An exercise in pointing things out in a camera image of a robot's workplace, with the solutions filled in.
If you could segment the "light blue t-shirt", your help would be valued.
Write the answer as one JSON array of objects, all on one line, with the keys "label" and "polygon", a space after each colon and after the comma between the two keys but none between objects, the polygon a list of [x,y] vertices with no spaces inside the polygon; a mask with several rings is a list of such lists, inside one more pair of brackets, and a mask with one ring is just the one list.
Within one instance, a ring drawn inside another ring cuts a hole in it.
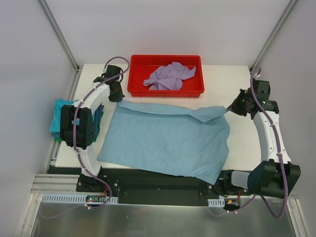
[{"label": "light blue t-shirt", "polygon": [[226,112],[122,101],[98,160],[214,184],[229,154]]}]

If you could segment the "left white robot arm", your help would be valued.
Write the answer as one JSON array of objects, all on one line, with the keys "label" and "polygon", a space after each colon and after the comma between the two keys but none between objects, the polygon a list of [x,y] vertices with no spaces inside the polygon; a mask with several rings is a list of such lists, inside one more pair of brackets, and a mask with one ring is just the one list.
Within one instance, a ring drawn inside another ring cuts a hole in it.
[{"label": "left white robot arm", "polygon": [[104,100],[114,103],[122,101],[122,79],[122,68],[107,65],[103,74],[93,81],[92,87],[83,98],[61,108],[60,138],[78,157],[81,172],[90,177],[87,186],[93,192],[101,191],[105,182],[98,176],[101,165],[93,148],[97,137],[97,124],[101,119],[98,113]]}]

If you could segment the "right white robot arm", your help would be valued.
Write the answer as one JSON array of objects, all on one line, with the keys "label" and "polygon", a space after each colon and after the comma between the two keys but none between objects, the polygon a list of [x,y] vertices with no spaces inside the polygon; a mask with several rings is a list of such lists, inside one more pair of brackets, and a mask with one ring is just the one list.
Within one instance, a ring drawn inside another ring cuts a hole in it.
[{"label": "right white robot arm", "polygon": [[252,171],[228,170],[224,174],[222,189],[228,195],[239,189],[250,194],[272,198],[285,198],[290,194],[300,175],[300,166],[294,165],[285,149],[280,128],[279,108],[269,99],[270,83],[251,79],[247,90],[228,107],[240,116],[250,115],[257,129],[261,162]]}]

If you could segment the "dark blue folded t-shirt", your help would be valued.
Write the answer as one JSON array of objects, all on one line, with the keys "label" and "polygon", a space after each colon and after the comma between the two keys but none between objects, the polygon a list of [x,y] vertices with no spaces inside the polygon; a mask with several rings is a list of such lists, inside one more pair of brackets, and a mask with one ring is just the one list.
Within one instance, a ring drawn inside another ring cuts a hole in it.
[{"label": "dark blue folded t-shirt", "polygon": [[94,127],[95,127],[95,125],[97,125],[98,122],[101,123],[101,118],[103,116],[103,108],[104,108],[104,106],[100,105],[98,107],[98,109],[95,111],[95,113],[93,114]]}]

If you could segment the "red plastic bin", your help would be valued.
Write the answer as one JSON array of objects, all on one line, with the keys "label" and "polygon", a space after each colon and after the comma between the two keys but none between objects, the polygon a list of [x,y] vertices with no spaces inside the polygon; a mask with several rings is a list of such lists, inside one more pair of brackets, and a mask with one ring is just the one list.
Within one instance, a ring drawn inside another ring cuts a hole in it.
[{"label": "red plastic bin", "polygon": [[[181,63],[190,70],[196,68],[195,75],[185,80],[180,90],[150,90],[143,85],[154,70],[172,62]],[[133,97],[198,98],[204,93],[201,58],[198,55],[132,55],[127,91]]]}]

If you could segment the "lavender t-shirt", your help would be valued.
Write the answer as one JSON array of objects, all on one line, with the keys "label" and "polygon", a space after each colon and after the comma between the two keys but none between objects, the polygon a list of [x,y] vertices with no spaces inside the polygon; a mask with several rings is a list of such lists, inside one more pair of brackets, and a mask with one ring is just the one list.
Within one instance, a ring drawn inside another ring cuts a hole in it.
[{"label": "lavender t-shirt", "polygon": [[195,76],[196,66],[189,69],[179,62],[172,62],[167,66],[160,66],[153,71],[143,85],[149,86],[149,90],[180,90],[183,81]]}]

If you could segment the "teal folded t-shirt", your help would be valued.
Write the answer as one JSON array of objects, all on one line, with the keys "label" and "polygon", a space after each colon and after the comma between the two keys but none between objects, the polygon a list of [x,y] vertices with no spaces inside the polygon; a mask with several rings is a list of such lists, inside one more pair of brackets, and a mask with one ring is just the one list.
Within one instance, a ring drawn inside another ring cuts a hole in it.
[{"label": "teal folded t-shirt", "polygon": [[60,118],[61,118],[61,109],[64,105],[72,105],[75,101],[68,100],[55,100],[54,102],[54,114],[53,119],[49,128],[51,133],[59,133],[60,132]]}]

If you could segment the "left aluminium frame post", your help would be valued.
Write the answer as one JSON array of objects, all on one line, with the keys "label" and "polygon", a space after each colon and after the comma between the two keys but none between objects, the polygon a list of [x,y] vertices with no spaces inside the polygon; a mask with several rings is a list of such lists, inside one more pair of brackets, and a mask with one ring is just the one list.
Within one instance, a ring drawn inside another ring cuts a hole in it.
[{"label": "left aluminium frame post", "polygon": [[37,0],[38,5],[40,6],[42,12],[44,13],[52,31],[54,32],[61,48],[63,49],[68,61],[70,62],[72,68],[75,70],[75,72],[78,72],[80,69],[80,66],[78,62],[76,61],[54,15],[52,10],[50,9],[48,3],[46,0]]}]

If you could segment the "aluminium frame post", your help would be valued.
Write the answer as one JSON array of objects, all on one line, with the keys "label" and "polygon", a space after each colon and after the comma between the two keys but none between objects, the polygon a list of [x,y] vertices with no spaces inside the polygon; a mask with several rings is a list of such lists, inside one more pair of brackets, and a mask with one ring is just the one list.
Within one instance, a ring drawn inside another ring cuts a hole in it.
[{"label": "aluminium frame post", "polygon": [[78,72],[80,69],[80,66],[78,62],[76,61],[54,15],[52,10],[50,9],[48,3],[46,0],[37,0],[38,5],[40,6],[42,12],[44,13],[52,31],[54,32],[61,48],[63,49],[68,61],[70,62],[72,68],[75,70],[75,72]]},{"label": "aluminium frame post", "polygon": [[286,21],[289,19],[290,15],[296,8],[297,4],[300,0],[289,0],[285,9],[283,10],[281,16],[277,20],[275,26],[273,27],[272,31],[270,32],[269,36],[267,37],[265,43],[263,44],[262,48],[259,51],[256,59],[249,67],[249,71],[252,72],[256,67],[260,66],[263,59],[265,58],[266,54],[268,53],[269,49],[273,45],[274,41],[276,40],[278,34],[282,30],[283,26],[285,25]]}]

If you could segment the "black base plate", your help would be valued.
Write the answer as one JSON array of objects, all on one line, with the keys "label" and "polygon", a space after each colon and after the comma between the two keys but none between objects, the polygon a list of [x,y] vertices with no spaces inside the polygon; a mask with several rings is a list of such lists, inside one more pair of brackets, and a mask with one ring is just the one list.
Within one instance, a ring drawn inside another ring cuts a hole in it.
[{"label": "black base plate", "polygon": [[102,168],[100,181],[85,178],[80,168],[51,166],[49,175],[76,175],[75,190],[91,193],[94,200],[112,196],[120,204],[207,206],[208,200],[232,198],[239,203],[249,192],[243,188],[224,187],[225,172],[221,171],[214,185],[193,177],[172,176],[127,168]]}]

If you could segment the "right aluminium frame post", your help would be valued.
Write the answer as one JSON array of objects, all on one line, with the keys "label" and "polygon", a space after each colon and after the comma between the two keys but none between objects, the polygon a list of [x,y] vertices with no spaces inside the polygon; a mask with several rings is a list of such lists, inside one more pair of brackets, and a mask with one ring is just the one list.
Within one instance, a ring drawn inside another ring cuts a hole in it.
[{"label": "right aluminium frame post", "polygon": [[276,40],[278,34],[282,30],[283,26],[285,25],[286,21],[289,19],[290,15],[296,8],[297,4],[300,0],[289,0],[285,9],[283,10],[281,16],[277,20],[275,26],[273,27],[272,31],[270,32],[269,36],[267,37],[265,43],[263,44],[262,48],[259,51],[256,59],[249,67],[249,71],[252,72],[256,67],[260,66],[263,59],[265,58],[266,54],[268,53],[269,49],[273,45],[274,41]]}]

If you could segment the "aluminium front rail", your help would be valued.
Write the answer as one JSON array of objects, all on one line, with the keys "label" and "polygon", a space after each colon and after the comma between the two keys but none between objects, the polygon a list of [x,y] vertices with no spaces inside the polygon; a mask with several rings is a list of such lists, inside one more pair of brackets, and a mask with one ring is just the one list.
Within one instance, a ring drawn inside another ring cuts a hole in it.
[{"label": "aluminium front rail", "polygon": [[32,191],[43,193],[87,193],[97,195],[106,190],[109,195],[122,201],[130,199],[168,199],[185,195],[194,199],[218,197],[224,194],[220,188],[222,177],[211,185],[197,178],[175,177],[170,175],[149,176],[148,172],[127,169],[111,169],[100,177],[106,184],[82,175],[38,174],[35,177]]}]

